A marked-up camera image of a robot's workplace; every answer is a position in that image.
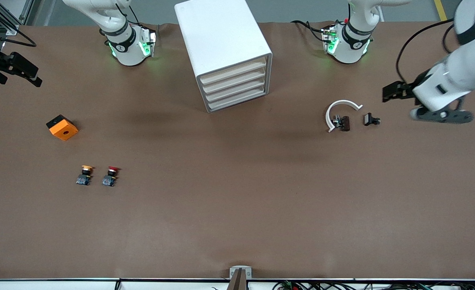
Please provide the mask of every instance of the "black cable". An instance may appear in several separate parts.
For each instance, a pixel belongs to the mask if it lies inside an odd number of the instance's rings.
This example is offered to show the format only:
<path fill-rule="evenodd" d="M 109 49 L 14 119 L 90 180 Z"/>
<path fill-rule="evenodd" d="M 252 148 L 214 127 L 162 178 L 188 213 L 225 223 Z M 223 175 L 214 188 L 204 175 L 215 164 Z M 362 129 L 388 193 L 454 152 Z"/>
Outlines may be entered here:
<path fill-rule="evenodd" d="M 445 23 L 449 23 L 449 22 L 453 22 L 454 21 L 454 18 L 451 18 L 449 20 L 445 20 L 445 21 L 441 21 L 441 22 L 436 22 L 434 24 L 431 24 L 429 26 L 426 26 L 422 29 L 420 29 L 419 31 L 417 31 L 414 35 L 412 35 L 403 45 L 403 47 L 400 49 L 400 52 L 399 52 L 399 55 L 397 57 L 397 61 L 395 62 L 395 68 L 397 70 L 397 74 L 398 76 L 400 77 L 400 80 L 403 81 L 404 83 L 407 83 L 404 79 L 404 77 L 402 76 L 402 74 L 400 73 L 400 68 L 399 68 L 399 62 L 400 62 L 400 57 L 402 56 L 402 53 L 404 52 L 404 49 L 405 47 L 411 42 L 411 40 L 413 40 L 415 37 L 417 37 L 420 33 L 426 31 L 427 29 L 430 29 L 430 28 L 433 28 L 433 27 L 436 27 L 436 26 L 439 26 L 441 24 L 445 24 Z"/>
<path fill-rule="evenodd" d="M 383 288 L 381 290 L 412 290 L 413 288 L 411 288 L 410 286 L 408 285 L 402 285 L 402 284 L 392 284 L 390 285 L 390 287 L 388 288 Z"/>
<path fill-rule="evenodd" d="M 277 288 L 277 286 L 281 285 L 282 282 L 278 282 L 277 284 L 273 285 L 273 288 L 271 290 L 275 290 L 275 288 Z"/>
<path fill-rule="evenodd" d="M 121 279 L 116 281 L 116 285 L 114 285 L 114 290 L 120 290 L 120 286 L 121 286 Z"/>
<path fill-rule="evenodd" d="M 132 14 L 134 15 L 134 18 L 136 19 L 136 22 L 139 23 L 138 17 L 134 13 L 134 9 L 132 9 L 132 6 L 129 5 L 128 7 L 130 8 L 130 11 L 132 11 Z"/>
<path fill-rule="evenodd" d="M 350 4 L 348 4 L 348 18 L 347 21 L 350 20 Z M 339 21 L 339 19 L 336 19 L 336 23 L 339 23 L 341 25 L 346 25 L 346 22 L 344 21 Z"/>
<path fill-rule="evenodd" d="M 300 288 L 300 290 L 309 290 L 307 287 L 305 287 L 302 283 L 295 283 L 295 285 L 298 286 L 298 288 Z"/>
<path fill-rule="evenodd" d="M 322 286 L 319 283 L 316 283 L 316 284 L 309 283 L 309 285 L 311 285 L 311 287 L 313 287 L 315 290 L 323 290 Z"/>
<path fill-rule="evenodd" d="M 331 286 L 334 287 L 334 288 L 336 288 L 337 290 L 347 290 L 346 288 L 344 288 L 344 289 L 339 288 L 338 286 L 336 286 L 336 284 L 332 284 Z"/>
<path fill-rule="evenodd" d="M 293 20 L 291 23 L 302 24 L 302 25 L 303 25 L 305 28 L 307 28 L 307 29 L 311 29 L 312 31 L 316 31 L 316 32 L 319 32 L 319 33 L 322 32 L 322 31 L 319 30 L 319 29 L 316 29 L 316 28 L 314 28 L 314 27 L 311 27 L 311 26 L 309 25 L 309 21 L 308 21 L 308 22 L 302 22 L 302 21 L 300 21 L 300 20 Z"/>
<path fill-rule="evenodd" d="M 309 24 L 309 21 L 307 21 L 307 22 L 304 23 L 304 22 L 301 22 L 300 20 L 293 20 L 291 23 L 302 24 L 305 28 L 307 28 L 307 29 L 309 29 L 309 30 L 311 31 L 311 33 L 313 34 L 313 36 L 314 36 L 316 39 L 318 39 L 318 40 L 320 40 L 320 41 L 322 41 L 322 42 L 325 42 L 326 44 L 330 44 L 330 43 L 331 43 L 330 40 L 326 40 L 326 39 L 322 39 L 322 38 L 318 37 L 318 35 L 316 35 L 316 33 L 314 33 L 314 32 L 316 31 L 316 32 L 322 33 L 322 30 L 321 30 L 321 29 L 316 29 L 316 28 L 314 28 L 314 27 L 311 27 L 311 24 Z"/>
<path fill-rule="evenodd" d="M 455 281 L 439 281 L 438 283 L 435 283 L 433 285 L 428 286 L 428 288 L 432 288 L 434 286 L 438 285 L 446 285 L 446 286 L 459 286 L 461 290 L 466 290 L 466 287 L 462 283 L 458 283 Z"/>
<path fill-rule="evenodd" d="M 320 40 L 320 41 L 322 41 L 322 42 L 324 42 L 324 43 L 326 43 L 326 44 L 330 44 L 330 43 L 331 43 L 330 40 L 326 40 L 326 39 L 322 39 L 322 38 L 318 37 L 318 35 L 316 35 L 316 33 L 314 33 L 313 29 L 310 29 L 310 31 L 311 31 L 311 33 L 313 34 L 313 36 L 314 36 L 316 39 L 318 39 L 318 40 Z"/>
<path fill-rule="evenodd" d="M 352 286 L 349 286 L 347 284 L 343 284 L 343 283 L 336 283 L 337 285 L 339 286 L 342 286 L 343 288 L 347 289 L 347 290 L 356 290 L 355 288 L 353 288 Z"/>
<path fill-rule="evenodd" d="M 13 44 L 20 44 L 21 46 L 30 46 L 31 48 L 35 48 L 37 46 L 37 44 L 35 43 L 35 41 L 31 40 L 28 36 L 26 36 L 26 34 L 22 33 L 19 29 L 17 29 L 17 27 L 15 27 L 15 25 L 13 25 L 11 22 L 9 22 L 8 20 L 6 19 L 3 19 L 3 18 L 0 18 L 0 21 L 3 22 L 3 24 L 5 24 L 6 26 L 9 26 L 10 28 L 12 28 L 13 30 L 15 30 L 17 33 L 19 33 L 22 37 L 26 38 L 26 40 L 28 40 L 30 43 L 26 43 L 26 42 L 21 42 L 21 41 L 17 41 L 17 40 L 12 40 L 12 39 L 7 39 L 7 38 L 2 38 L 0 37 L 0 41 L 7 41 L 7 42 L 11 42 Z"/>
<path fill-rule="evenodd" d="M 114 3 L 116 4 L 116 8 L 118 8 L 118 10 L 120 11 L 121 15 L 123 15 L 124 17 L 127 17 L 127 14 L 123 13 L 123 11 L 121 11 L 121 8 L 120 6 L 117 4 L 117 3 Z"/>
<path fill-rule="evenodd" d="M 447 28 L 447 30 L 445 31 L 445 33 L 443 34 L 443 38 L 442 38 L 442 46 L 443 46 L 443 49 L 448 53 L 448 54 L 451 54 L 452 51 L 449 50 L 449 48 L 447 47 L 447 42 L 445 41 L 445 39 L 447 38 L 447 34 L 449 34 L 449 31 L 454 27 L 454 24 L 452 24 L 449 28 Z"/>

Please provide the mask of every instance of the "yellow floor line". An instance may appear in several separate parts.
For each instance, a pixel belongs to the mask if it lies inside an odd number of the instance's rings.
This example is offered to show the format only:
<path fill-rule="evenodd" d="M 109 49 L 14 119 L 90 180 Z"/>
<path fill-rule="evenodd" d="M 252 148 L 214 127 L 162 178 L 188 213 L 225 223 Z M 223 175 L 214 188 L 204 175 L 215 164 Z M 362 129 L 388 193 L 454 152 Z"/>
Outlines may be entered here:
<path fill-rule="evenodd" d="M 443 9 L 442 0 L 434 0 L 434 5 L 436 5 L 436 10 L 438 10 L 438 15 L 440 16 L 441 21 L 447 20 L 447 15 L 445 15 L 445 10 Z"/>

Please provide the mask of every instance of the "metal bracket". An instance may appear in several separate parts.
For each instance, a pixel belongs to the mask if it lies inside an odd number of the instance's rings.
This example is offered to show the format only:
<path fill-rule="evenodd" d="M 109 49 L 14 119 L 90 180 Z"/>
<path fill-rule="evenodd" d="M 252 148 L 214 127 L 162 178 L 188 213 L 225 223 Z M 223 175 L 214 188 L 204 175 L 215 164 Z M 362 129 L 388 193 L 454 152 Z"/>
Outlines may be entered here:
<path fill-rule="evenodd" d="M 227 290 L 247 290 L 247 280 L 252 279 L 252 268 L 249 266 L 234 266 L 230 268 L 230 282 Z"/>
<path fill-rule="evenodd" d="M 15 36 L 17 35 L 17 31 L 14 30 L 14 28 L 7 27 L 7 33 L 5 33 L 6 36 Z"/>
<path fill-rule="evenodd" d="M 234 272 L 236 270 L 243 269 L 245 270 L 245 277 L 247 280 L 252 279 L 252 267 L 251 266 L 233 266 L 230 267 L 229 270 L 229 278 L 232 279 L 232 276 L 234 275 Z"/>

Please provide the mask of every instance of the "green led light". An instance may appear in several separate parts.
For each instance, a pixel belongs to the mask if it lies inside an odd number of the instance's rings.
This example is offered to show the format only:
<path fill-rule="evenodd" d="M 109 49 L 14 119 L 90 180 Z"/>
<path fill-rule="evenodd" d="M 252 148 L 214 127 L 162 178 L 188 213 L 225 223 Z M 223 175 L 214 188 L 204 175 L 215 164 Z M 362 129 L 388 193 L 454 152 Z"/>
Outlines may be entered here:
<path fill-rule="evenodd" d="M 333 41 L 331 41 L 331 43 L 329 44 L 328 52 L 331 54 L 334 53 L 336 51 L 336 47 L 338 44 L 339 44 L 339 38 L 335 37 Z"/>
<path fill-rule="evenodd" d="M 144 54 L 144 56 L 150 55 L 150 46 L 148 44 L 139 42 L 139 47 L 141 48 L 142 54 Z"/>
<path fill-rule="evenodd" d="M 363 50 L 363 54 L 366 53 L 366 50 L 368 49 L 368 44 L 370 44 L 370 39 L 368 39 L 368 41 L 365 44 L 365 49 Z"/>
<path fill-rule="evenodd" d="M 110 44 L 110 42 L 109 42 L 109 47 L 110 47 L 110 50 L 112 51 L 112 55 L 116 57 L 116 52 L 114 52 L 114 48 L 112 48 L 112 45 Z"/>

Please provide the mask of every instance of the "white plastic storage box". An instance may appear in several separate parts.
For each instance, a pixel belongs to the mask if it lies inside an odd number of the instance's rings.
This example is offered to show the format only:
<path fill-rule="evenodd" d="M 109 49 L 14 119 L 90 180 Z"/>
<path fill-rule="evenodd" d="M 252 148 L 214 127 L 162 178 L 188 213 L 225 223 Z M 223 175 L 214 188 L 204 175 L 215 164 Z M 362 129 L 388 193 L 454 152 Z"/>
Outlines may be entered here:
<path fill-rule="evenodd" d="M 272 54 L 245 0 L 189 0 L 175 13 L 208 112 L 268 93 Z"/>

